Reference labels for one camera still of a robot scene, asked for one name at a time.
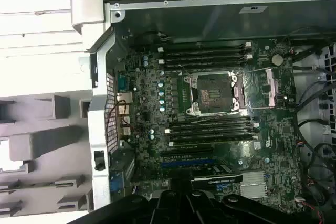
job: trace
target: motherboard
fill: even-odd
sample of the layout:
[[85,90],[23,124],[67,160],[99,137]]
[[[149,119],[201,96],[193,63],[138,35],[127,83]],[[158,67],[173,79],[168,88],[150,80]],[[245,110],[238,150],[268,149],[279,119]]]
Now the motherboard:
[[134,150],[130,191],[188,176],[218,201],[239,194],[301,211],[290,48],[275,39],[166,44],[120,61],[118,135]]

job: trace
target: white label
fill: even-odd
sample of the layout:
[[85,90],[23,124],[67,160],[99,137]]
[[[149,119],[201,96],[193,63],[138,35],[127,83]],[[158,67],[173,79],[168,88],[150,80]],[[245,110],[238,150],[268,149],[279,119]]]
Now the white label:
[[261,142],[260,141],[254,141],[254,149],[260,150],[261,149]]
[[271,148],[271,140],[266,141],[266,148]]
[[266,8],[267,6],[246,6],[243,7],[239,13],[262,13]]

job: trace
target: cpu socket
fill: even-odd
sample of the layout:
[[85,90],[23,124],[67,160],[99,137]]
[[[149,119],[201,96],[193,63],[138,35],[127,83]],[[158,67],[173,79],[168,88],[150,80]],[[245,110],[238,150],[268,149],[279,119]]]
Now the cpu socket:
[[183,80],[190,85],[188,115],[213,116],[245,108],[242,75],[230,71],[193,73]]

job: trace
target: sticker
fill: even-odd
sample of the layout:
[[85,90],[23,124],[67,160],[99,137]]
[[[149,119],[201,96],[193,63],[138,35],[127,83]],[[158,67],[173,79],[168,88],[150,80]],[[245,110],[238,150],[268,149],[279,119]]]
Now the sticker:
[[261,142],[260,141],[254,141],[254,149],[260,150],[261,149]]
[[267,6],[246,6],[243,7],[239,13],[262,13],[266,8]]

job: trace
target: red wire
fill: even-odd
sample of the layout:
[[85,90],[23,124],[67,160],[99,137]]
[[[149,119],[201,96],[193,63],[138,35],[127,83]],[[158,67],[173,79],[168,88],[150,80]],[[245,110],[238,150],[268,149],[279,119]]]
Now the red wire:
[[303,205],[305,205],[305,206],[307,206],[307,207],[309,207],[311,210],[313,210],[313,211],[316,211],[316,212],[317,212],[317,214],[318,214],[318,216],[319,216],[319,219],[320,219],[320,222],[319,222],[319,224],[323,224],[323,221],[322,221],[322,216],[321,216],[321,213],[320,213],[320,211],[316,210],[316,209],[315,209],[315,208],[313,208],[311,205],[309,205],[309,204],[307,204],[307,203],[305,203],[305,202],[302,202],[302,204],[303,204]]

